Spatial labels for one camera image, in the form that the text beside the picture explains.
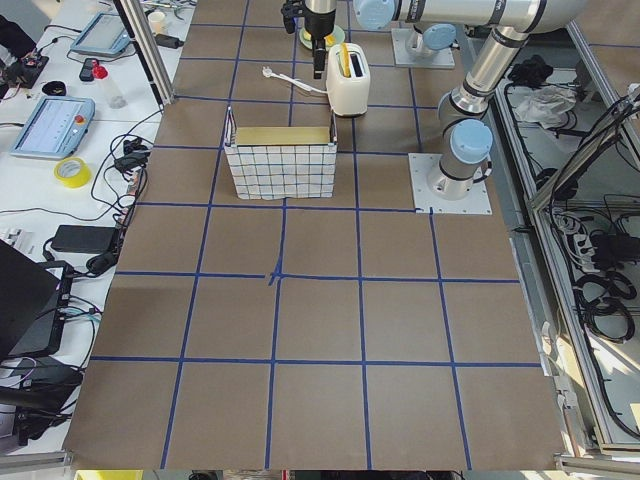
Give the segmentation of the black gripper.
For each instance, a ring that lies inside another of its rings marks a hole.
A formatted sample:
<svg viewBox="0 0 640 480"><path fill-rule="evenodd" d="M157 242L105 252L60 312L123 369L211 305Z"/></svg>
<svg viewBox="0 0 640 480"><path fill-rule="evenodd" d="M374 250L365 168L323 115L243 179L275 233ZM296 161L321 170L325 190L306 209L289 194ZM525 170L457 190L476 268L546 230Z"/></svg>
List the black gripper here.
<svg viewBox="0 0 640 480"><path fill-rule="evenodd" d="M305 29L311 35L313 78L321 79L325 71L325 40L335 24L335 0L305 0Z"/></svg>

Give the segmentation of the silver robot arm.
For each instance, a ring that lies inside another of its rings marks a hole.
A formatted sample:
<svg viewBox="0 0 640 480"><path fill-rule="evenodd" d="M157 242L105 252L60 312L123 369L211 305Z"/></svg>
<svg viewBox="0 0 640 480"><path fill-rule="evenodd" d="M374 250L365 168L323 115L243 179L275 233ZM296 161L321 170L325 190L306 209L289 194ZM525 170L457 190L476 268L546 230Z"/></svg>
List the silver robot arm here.
<svg viewBox="0 0 640 480"><path fill-rule="evenodd" d="M356 19L367 30L392 21L492 26L467 82L489 90L501 79L529 35L564 27L584 10L585 1L355 1Z"/></svg>
<svg viewBox="0 0 640 480"><path fill-rule="evenodd" d="M445 151L427 175L428 186L437 196L461 200L476 183L474 175L493 144L493 134L482 118L499 80L528 37L513 27L494 27L463 82L442 97L438 119Z"/></svg>

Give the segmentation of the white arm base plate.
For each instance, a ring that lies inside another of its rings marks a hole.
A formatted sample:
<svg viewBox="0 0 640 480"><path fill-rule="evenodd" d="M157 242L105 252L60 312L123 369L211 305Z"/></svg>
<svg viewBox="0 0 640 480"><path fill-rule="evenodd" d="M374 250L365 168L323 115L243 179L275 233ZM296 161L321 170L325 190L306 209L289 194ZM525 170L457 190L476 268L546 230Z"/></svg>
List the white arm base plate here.
<svg viewBox="0 0 640 480"><path fill-rule="evenodd" d="M410 153L414 210L419 214L491 215L486 181L454 180L440 168L441 154Z"/></svg>
<svg viewBox="0 0 640 480"><path fill-rule="evenodd" d="M391 30L395 65L407 68L453 69L451 45L456 38L452 24L439 23L423 32L415 28Z"/></svg>

